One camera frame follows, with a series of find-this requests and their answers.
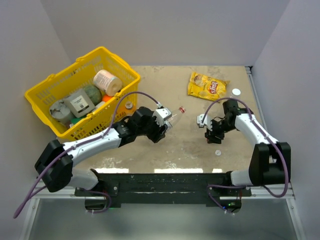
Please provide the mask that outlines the red label water bottle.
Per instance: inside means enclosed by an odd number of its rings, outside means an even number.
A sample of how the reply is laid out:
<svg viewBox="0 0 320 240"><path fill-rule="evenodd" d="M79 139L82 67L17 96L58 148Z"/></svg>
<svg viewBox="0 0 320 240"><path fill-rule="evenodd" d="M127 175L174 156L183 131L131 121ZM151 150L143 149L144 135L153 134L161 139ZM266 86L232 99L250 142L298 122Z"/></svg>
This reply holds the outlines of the red label water bottle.
<svg viewBox="0 0 320 240"><path fill-rule="evenodd" d="M182 118L183 114L186 112L183 106L180 106L178 109L174 110L171 113L171 117L167 119L167 125L171 129L173 128Z"/></svg>

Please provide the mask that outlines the large white bottle cap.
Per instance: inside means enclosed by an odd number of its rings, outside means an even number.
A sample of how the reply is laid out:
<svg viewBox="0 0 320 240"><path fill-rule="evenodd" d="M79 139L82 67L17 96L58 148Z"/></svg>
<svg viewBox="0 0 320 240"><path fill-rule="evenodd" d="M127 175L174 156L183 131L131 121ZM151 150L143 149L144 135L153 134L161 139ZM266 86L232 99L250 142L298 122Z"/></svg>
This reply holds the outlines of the large white bottle cap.
<svg viewBox="0 0 320 240"><path fill-rule="evenodd" d="M239 97L239 96L241 95L241 91L240 91L238 88L233 88L233 89L231 90L231 95L232 95L233 97Z"/></svg>

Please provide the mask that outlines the wide clear plastic bottle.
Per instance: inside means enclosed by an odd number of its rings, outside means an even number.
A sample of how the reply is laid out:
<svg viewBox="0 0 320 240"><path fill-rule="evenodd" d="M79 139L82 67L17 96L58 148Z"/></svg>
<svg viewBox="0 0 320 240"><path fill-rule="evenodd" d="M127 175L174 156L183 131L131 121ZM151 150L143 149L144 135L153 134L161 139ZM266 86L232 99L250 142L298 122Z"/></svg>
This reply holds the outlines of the wide clear plastic bottle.
<svg viewBox="0 0 320 240"><path fill-rule="evenodd" d="M230 90L229 95L230 98L240 99L241 98L241 90L238 88L233 88Z"/></svg>

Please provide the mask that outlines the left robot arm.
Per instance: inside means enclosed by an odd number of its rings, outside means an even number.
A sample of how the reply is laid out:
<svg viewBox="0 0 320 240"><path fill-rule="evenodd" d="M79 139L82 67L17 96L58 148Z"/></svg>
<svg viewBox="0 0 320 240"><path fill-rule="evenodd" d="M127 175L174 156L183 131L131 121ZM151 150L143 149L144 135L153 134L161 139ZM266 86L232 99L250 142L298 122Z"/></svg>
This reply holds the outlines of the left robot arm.
<svg viewBox="0 0 320 240"><path fill-rule="evenodd" d="M153 143L158 143L170 129L168 119L171 116L172 112L168 108L150 110L140 107L133 115L89 137L65 143L52 140L35 163L35 170L51 193L75 184L92 196L99 196L104 190L104 184L99 181L97 174L90 170L81 176L73 168L100 152L132 143L139 136L146 136Z"/></svg>

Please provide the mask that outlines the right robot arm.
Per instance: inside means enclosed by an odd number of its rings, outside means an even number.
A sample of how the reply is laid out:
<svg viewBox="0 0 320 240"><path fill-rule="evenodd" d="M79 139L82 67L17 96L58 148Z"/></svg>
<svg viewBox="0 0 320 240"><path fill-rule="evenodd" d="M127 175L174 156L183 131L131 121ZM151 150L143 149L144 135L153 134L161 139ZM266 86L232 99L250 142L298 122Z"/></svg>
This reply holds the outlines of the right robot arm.
<svg viewBox="0 0 320 240"><path fill-rule="evenodd" d="M253 153L247 170L234 170L229 180L223 183L223 192L235 196L241 186L267 186L283 184L286 188L291 178L291 147L272 137L257 121L254 113L241 100L223 97L224 116L220 120L210 118L207 113L197 117L200 128L209 144L221 144L225 134L237 130L253 146Z"/></svg>

